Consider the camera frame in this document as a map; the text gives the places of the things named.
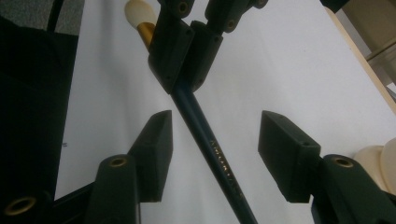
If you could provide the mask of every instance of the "black cable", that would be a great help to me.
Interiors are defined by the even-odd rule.
[[[64,4],[64,0],[53,1],[52,9],[49,14],[49,23],[47,25],[47,31],[55,32],[56,23],[58,22],[59,14],[61,13],[63,4]]]

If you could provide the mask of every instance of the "gray carpet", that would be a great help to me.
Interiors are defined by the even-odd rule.
[[[53,0],[0,0],[0,15],[19,26],[47,28]],[[78,35],[84,0],[64,0],[55,32]]]

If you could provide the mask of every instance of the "beige round object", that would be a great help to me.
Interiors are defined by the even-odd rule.
[[[126,20],[136,29],[140,23],[156,24],[157,18],[151,5],[143,0],[131,0],[125,5]]]
[[[356,153],[354,160],[361,164],[374,182],[384,191],[389,192],[381,170],[380,157],[384,147],[365,147]]]
[[[389,192],[396,194],[396,138],[385,144],[380,160],[382,175]]]

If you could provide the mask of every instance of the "gold ferrule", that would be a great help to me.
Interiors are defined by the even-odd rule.
[[[150,22],[142,22],[137,25],[137,31],[139,32],[140,37],[142,37],[147,49],[149,49],[152,36],[154,35],[154,29],[155,25]]]

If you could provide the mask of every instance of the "white table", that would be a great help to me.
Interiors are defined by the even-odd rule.
[[[149,0],[159,12],[159,4]],[[126,153],[149,117],[173,110],[174,153],[161,203],[142,223],[238,223],[148,53],[124,19],[126,1],[86,0],[64,132],[57,197],[91,183],[101,160]],[[186,20],[205,21],[207,1]],[[286,203],[257,152],[262,110],[293,120],[352,156],[396,136],[396,117],[319,1],[270,0],[224,35],[198,101],[259,223],[313,223],[310,204]]]

